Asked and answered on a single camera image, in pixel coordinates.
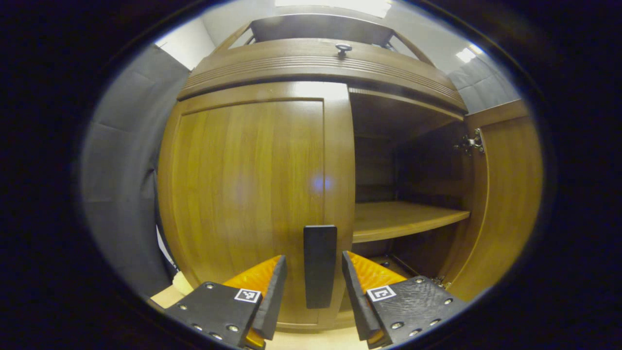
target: metal hinge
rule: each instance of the metal hinge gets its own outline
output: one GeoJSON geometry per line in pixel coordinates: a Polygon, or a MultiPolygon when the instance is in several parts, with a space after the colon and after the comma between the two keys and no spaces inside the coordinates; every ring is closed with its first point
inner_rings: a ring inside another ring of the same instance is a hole
{"type": "Polygon", "coordinates": [[[468,135],[462,136],[460,143],[453,145],[453,148],[456,151],[464,150],[468,156],[471,156],[472,148],[476,148],[480,153],[484,153],[484,140],[481,137],[481,130],[475,129],[474,134],[474,138],[469,138],[468,135]]]}

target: white ceiling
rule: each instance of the white ceiling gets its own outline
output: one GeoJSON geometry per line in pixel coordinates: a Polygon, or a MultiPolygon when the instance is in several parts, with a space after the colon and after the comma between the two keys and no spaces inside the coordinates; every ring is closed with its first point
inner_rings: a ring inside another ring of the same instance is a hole
{"type": "Polygon", "coordinates": [[[445,73],[453,72],[463,64],[455,54],[470,45],[466,39],[454,34],[448,26],[430,19],[422,10],[400,1],[392,1],[386,17],[380,19],[362,12],[335,7],[275,7],[274,0],[235,0],[210,8],[200,16],[209,38],[206,39],[204,33],[197,27],[199,20],[197,19],[161,38],[158,43],[166,42],[162,49],[189,69],[193,69],[214,46],[217,47],[247,22],[294,13],[337,14],[393,28],[418,46],[445,73]]]}

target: wooden shelf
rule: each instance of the wooden shelf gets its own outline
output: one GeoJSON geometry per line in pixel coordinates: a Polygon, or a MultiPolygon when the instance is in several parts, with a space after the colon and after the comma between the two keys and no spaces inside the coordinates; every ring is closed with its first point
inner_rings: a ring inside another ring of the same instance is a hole
{"type": "Polygon", "coordinates": [[[470,214],[399,201],[356,203],[353,243],[416,234],[464,220],[470,214]]]}

